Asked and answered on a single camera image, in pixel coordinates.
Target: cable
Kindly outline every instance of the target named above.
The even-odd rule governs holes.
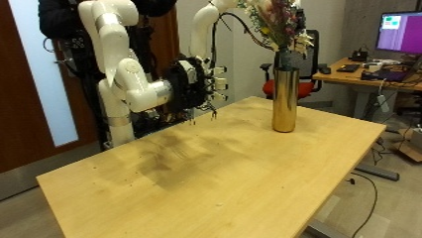
[[[365,176],[363,176],[363,175],[359,175],[359,174],[356,174],[356,173],[351,173],[351,174],[355,175],[355,176],[359,176],[359,177],[364,178],[365,180],[368,180],[369,183],[371,183],[371,186],[372,186],[372,190],[373,190],[373,200],[372,200],[372,205],[371,205],[371,208],[369,208],[369,212],[368,212],[368,215],[367,215],[364,221],[361,222],[360,226],[357,227],[357,229],[355,230],[355,232],[353,232],[353,234],[352,234],[352,236],[351,236],[351,238],[353,238],[356,232],[357,232],[359,229],[363,227],[363,225],[367,223],[367,221],[368,221],[368,219],[369,219],[369,216],[371,216],[371,214],[372,214],[372,210],[373,210],[373,208],[375,208],[376,201],[377,201],[377,190],[376,190],[376,186],[373,185],[373,182],[371,181],[371,179],[369,179],[368,177],[365,177]]]
[[[223,12],[223,13],[219,15],[219,18],[220,18],[222,16],[224,16],[224,15],[231,16],[231,17],[239,22],[240,26],[243,27],[244,33],[248,34],[248,36],[250,36],[250,38],[251,38],[251,41],[254,42],[255,45],[258,45],[259,47],[262,47],[262,48],[264,48],[264,49],[267,49],[267,50],[272,50],[271,47],[268,47],[268,46],[264,45],[264,42],[260,42],[260,41],[254,37],[252,33],[250,32],[250,30],[248,30],[248,28],[247,28],[247,25],[246,25],[244,22],[239,19],[239,17],[236,17],[235,14]]]

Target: gold vase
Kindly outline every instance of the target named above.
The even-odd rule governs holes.
[[[274,68],[272,129],[291,132],[295,127],[299,69]]]

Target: power cord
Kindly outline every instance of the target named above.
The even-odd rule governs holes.
[[[371,205],[371,208],[369,208],[369,212],[368,212],[368,215],[367,215],[364,221],[361,222],[360,226],[357,227],[357,229],[356,229],[355,232],[352,233],[351,238],[353,238],[356,232],[357,232],[357,231],[360,230],[360,228],[364,226],[364,224],[367,223],[367,221],[368,221],[368,219],[369,219],[369,217],[371,217],[372,210],[373,210],[373,208],[375,208],[376,201],[377,201],[377,190],[376,190],[376,186],[375,186],[372,180],[371,180],[368,177],[365,177],[365,176],[363,176],[363,175],[359,175],[359,174],[356,174],[356,173],[351,173],[351,174],[355,175],[355,176],[361,177],[361,178],[365,179],[365,180],[368,180],[368,182],[369,182],[369,184],[371,184],[371,186],[372,186],[372,190],[373,190],[373,200],[372,200],[372,205]]]

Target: brown door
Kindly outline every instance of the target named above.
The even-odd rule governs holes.
[[[0,174],[94,142],[91,113],[79,82],[62,70],[78,140],[54,146],[7,1],[0,1]],[[175,11],[152,20],[159,70],[178,53]]]

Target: monitor screen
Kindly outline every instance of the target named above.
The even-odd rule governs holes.
[[[422,54],[422,12],[381,13],[375,48]]]

